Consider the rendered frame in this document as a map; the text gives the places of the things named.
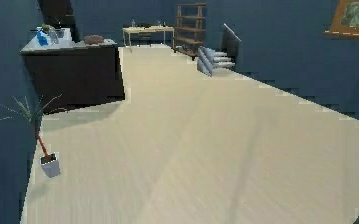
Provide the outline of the pale wooden table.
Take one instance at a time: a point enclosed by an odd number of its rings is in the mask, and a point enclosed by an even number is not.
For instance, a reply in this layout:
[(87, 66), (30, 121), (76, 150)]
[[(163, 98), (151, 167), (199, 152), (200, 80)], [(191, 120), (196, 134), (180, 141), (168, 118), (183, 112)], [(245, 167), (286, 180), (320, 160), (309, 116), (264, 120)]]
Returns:
[(174, 46), (174, 37), (175, 37), (175, 29), (171, 26), (150, 26), (150, 27), (126, 27), (122, 28), (122, 37), (123, 37), (123, 44), (125, 47), (129, 47), (130, 50), (132, 43), (131, 43), (131, 35), (132, 34), (139, 34), (139, 33), (156, 33), (162, 32), (163, 33), (163, 44), (166, 41), (166, 33), (172, 33), (172, 47)]

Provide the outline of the brown wooden shelf unit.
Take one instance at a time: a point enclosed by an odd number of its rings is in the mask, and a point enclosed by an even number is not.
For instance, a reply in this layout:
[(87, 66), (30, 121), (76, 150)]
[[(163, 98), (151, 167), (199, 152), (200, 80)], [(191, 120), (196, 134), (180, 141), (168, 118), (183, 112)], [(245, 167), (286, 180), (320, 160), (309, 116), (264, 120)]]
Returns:
[(204, 43), (207, 4), (202, 2), (177, 5), (176, 25), (173, 34), (173, 51), (189, 56), (198, 55), (198, 47)]

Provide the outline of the dark kitchen counter cabinet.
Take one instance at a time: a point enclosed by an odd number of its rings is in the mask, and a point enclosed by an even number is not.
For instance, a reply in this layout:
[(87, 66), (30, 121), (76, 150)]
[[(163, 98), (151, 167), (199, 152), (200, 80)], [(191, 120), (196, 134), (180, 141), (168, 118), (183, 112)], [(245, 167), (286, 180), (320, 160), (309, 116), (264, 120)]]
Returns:
[(66, 32), (53, 45), (32, 39), (20, 55), (45, 114), (125, 99), (119, 47), (111, 39), (88, 45)]

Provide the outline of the dark fridge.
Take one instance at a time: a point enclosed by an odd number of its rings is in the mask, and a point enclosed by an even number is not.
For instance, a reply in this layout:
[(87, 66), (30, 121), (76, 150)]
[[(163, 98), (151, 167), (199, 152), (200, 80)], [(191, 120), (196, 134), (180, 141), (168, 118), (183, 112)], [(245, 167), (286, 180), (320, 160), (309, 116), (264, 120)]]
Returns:
[(37, 0), (43, 21), (55, 28), (69, 28), (72, 40), (80, 41), (71, 0)]

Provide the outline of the wood framed wall picture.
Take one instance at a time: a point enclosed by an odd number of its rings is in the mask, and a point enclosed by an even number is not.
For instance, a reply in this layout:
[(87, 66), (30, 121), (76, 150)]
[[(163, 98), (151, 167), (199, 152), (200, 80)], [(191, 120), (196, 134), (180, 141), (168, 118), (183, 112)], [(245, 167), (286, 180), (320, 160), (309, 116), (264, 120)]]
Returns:
[(339, 0), (325, 35), (359, 39), (359, 0)]

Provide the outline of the house plant in white pot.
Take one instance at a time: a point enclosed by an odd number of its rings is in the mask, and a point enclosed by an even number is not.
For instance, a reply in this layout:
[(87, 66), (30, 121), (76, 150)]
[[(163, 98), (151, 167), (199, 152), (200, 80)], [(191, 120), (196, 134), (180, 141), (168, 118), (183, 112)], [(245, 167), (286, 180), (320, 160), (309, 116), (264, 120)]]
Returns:
[(39, 119), (42, 117), (44, 110), (56, 99), (60, 98), (61, 95), (54, 96), (47, 103), (42, 103), (42, 100), (39, 100), (36, 107), (32, 109), (29, 106), (27, 97), (24, 97), (23, 101), (18, 100), (15, 96), (13, 96), (13, 100), (15, 104), (18, 106), (17, 109), (12, 109), (5, 105), (2, 105), (3, 108), (8, 110), (11, 113), (16, 115), (20, 115), (23, 117), (33, 128), (35, 140), (40, 144), (40, 148), (42, 151), (42, 156), (39, 158), (39, 164), (45, 173), (45, 175), (49, 178), (56, 177), (61, 174), (61, 168), (59, 164), (59, 153), (51, 152), (49, 153), (46, 149), (44, 141), (42, 140), (41, 135), (39, 134), (41, 128), (39, 127)]

